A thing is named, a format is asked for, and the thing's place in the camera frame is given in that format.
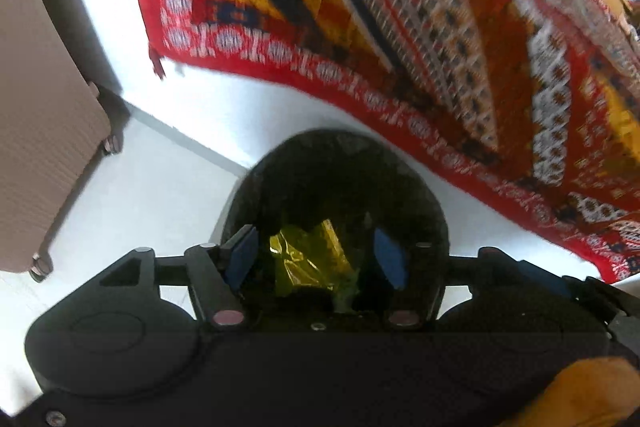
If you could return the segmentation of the left hand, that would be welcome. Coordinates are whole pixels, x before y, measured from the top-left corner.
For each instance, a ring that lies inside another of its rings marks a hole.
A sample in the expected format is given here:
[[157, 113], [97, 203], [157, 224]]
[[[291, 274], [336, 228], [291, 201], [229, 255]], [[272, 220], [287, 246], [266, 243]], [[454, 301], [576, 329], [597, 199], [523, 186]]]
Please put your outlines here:
[[639, 371], [622, 358], [577, 361], [503, 426], [616, 426], [639, 408]]

